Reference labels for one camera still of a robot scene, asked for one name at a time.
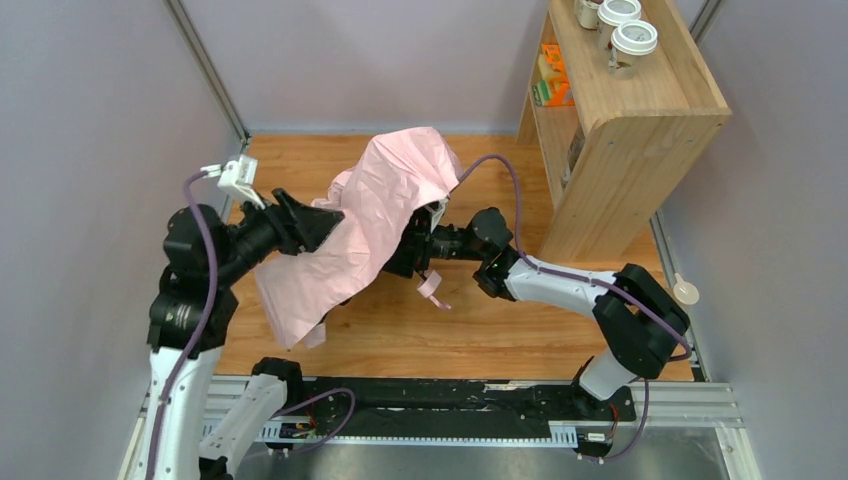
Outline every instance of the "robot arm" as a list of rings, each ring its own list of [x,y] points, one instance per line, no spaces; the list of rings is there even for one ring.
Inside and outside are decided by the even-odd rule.
[[[199,206],[219,259],[215,303],[167,401],[162,402],[158,400],[165,379],[190,344],[210,285],[206,249],[191,212],[182,209],[168,221],[164,249],[169,263],[150,307],[151,401],[134,479],[232,479],[261,426],[282,406],[301,400],[302,391],[292,391],[302,383],[299,365],[264,359],[254,367],[235,406],[201,442],[204,408],[199,406],[206,403],[227,327],[238,306],[232,285],[274,251],[285,255],[315,251],[344,218],[339,211],[300,204],[282,189],[273,192],[276,204],[266,202],[250,187],[255,164],[256,160],[240,156],[223,168],[204,169],[209,177],[219,176],[218,186],[242,201],[244,219],[226,225],[212,207]],[[155,461],[149,466],[151,450]]]
[[[480,261],[473,277],[490,297],[554,305],[594,319],[608,344],[589,359],[574,382],[579,404],[594,409],[637,377],[655,379],[677,347],[677,340],[647,314],[604,285],[627,291],[678,334],[689,317],[642,267],[618,272],[561,267],[522,254],[510,246],[512,232],[496,208],[477,212],[468,226],[433,226],[432,208],[419,209],[401,245],[384,270],[402,276],[424,275],[431,258]]]

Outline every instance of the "cup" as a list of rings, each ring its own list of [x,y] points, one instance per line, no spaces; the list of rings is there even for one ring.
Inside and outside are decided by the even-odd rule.
[[[610,40],[615,28],[630,20],[642,17],[642,5],[638,0],[604,0],[598,8],[598,37],[595,44],[602,51],[609,51]]]
[[[574,16],[577,23],[587,30],[598,28],[598,7],[601,0],[574,0]]]
[[[641,58],[657,49],[657,29],[642,20],[624,22],[612,32],[609,72],[615,78],[632,78]]]

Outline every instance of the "wooden cabinet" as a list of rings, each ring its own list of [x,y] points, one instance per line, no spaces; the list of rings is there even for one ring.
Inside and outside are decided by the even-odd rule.
[[[540,257],[560,262],[619,256],[731,115],[673,0],[642,0],[659,47],[628,80],[608,73],[572,3],[551,0],[540,44],[559,44],[576,105],[537,107],[528,91],[517,136],[541,145],[554,215]],[[585,144],[563,186],[578,125]]]

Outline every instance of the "gray wall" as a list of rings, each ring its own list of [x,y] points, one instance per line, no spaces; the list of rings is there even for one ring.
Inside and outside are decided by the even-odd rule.
[[[548,4],[183,1],[254,133],[512,133]],[[704,2],[678,1],[688,19]]]
[[[770,480],[845,477],[846,21],[845,2],[724,3],[702,50],[735,116],[663,209]]]
[[[238,144],[161,1],[30,0],[0,3],[0,145],[0,477],[112,480],[165,223]]]

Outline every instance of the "white connector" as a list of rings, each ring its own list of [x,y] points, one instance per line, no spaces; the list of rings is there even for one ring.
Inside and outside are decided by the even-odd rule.
[[[225,191],[240,203],[252,203],[258,209],[265,208],[262,197],[253,189],[253,179],[259,161],[247,155],[239,155],[221,165],[209,165],[200,170],[208,177],[218,178],[218,188]]]

